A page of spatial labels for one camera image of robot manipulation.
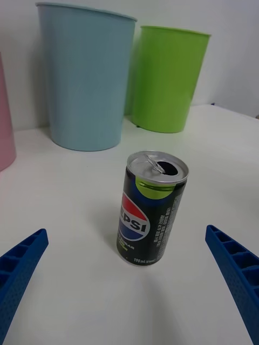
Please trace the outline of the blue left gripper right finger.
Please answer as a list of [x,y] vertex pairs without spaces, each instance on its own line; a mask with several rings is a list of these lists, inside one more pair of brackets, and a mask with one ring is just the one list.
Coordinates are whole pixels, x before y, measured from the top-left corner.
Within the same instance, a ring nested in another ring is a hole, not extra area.
[[253,344],[259,344],[258,257],[213,225],[205,241],[223,275]]

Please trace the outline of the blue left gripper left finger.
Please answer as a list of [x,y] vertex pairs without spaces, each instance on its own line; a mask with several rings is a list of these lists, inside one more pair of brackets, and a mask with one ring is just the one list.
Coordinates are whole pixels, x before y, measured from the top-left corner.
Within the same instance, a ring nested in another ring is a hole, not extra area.
[[49,244],[40,229],[0,258],[0,339],[4,339],[29,281]]

